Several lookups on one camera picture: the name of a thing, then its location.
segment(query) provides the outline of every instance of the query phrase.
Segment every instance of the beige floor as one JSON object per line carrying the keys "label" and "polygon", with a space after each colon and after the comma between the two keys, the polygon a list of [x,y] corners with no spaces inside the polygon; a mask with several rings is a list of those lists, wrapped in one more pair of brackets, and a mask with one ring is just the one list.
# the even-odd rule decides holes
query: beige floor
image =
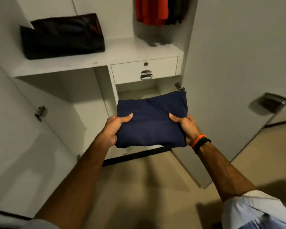
{"label": "beige floor", "polygon": [[[286,204],[286,125],[264,129],[233,164]],[[85,229],[206,229],[220,215],[214,185],[199,189],[166,152],[105,167]]]}

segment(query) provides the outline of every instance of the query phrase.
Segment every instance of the navy blue folded cloth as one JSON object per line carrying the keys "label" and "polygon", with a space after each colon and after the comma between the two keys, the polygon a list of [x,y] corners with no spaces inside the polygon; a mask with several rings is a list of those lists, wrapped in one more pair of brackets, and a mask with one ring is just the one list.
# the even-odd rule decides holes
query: navy blue folded cloth
{"label": "navy blue folded cloth", "polygon": [[117,116],[133,118],[123,123],[117,132],[117,148],[129,146],[162,145],[170,148],[185,147],[184,132],[168,114],[187,116],[186,92],[171,92],[143,100],[119,100]]}

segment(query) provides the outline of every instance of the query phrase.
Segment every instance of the black bag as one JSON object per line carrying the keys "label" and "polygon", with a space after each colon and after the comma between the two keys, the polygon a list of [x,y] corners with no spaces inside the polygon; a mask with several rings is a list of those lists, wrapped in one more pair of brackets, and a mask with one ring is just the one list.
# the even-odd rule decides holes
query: black bag
{"label": "black bag", "polygon": [[32,21],[34,29],[20,26],[24,55],[28,59],[90,54],[105,51],[96,14]]}

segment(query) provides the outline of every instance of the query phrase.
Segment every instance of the metal handle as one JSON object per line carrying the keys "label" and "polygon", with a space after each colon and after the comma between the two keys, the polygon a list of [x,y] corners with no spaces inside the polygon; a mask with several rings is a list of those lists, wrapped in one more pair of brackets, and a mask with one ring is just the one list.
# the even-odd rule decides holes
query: metal handle
{"label": "metal handle", "polygon": [[35,117],[41,122],[41,116],[45,116],[47,112],[47,108],[45,106],[38,107],[37,112],[35,112]]}
{"label": "metal handle", "polygon": [[141,72],[141,80],[145,80],[145,79],[151,79],[153,77],[152,71],[150,70],[144,70]]}
{"label": "metal handle", "polygon": [[179,91],[185,91],[185,88],[182,88],[181,85],[179,83],[175,83],[175,87],[179,90]]}
{"label": "metal handle", "polygon": [[276,113],[286,104],[286,97],[266,92],[259,103],[267,110]]}

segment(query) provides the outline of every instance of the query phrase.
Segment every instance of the orange wristband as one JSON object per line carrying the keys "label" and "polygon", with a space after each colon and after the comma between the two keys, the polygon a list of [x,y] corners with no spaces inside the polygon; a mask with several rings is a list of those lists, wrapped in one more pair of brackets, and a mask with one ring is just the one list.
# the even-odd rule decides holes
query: orange wristband
{"label": "orange wristband", "polygon": [[195,145],[197,144],[197,142],[198,142],[201,138],[203,138],[203,137],[206,137],[206,135],[204,135],[204,134],[199,135],[199,136],[194,140],[194,142],[193,142],[193,144],[192,144],[192,149],[195,148]]}

